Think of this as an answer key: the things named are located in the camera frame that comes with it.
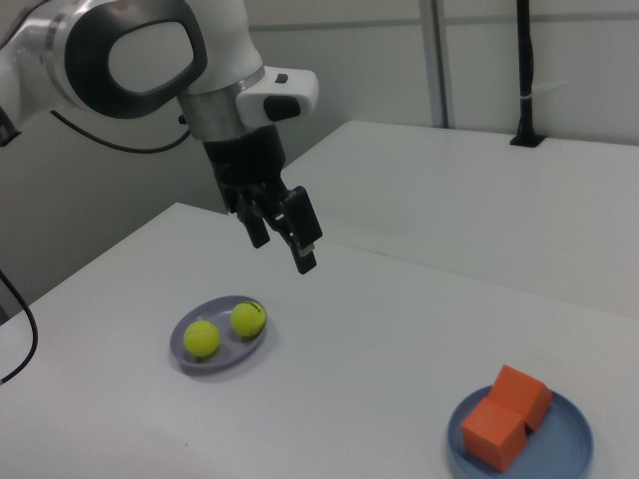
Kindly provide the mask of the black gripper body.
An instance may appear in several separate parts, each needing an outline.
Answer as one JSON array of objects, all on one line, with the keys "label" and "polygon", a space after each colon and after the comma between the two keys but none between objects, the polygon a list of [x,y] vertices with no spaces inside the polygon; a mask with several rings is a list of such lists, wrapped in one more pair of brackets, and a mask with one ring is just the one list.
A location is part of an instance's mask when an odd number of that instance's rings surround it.
[{"label": "black gripper body", "polygon": [[264,197],[278,211],[287,187],[281,178],[286,155],[276,126],[253,130],[227,141],[204,142],[224,205],[236,211],[240,196]]}]

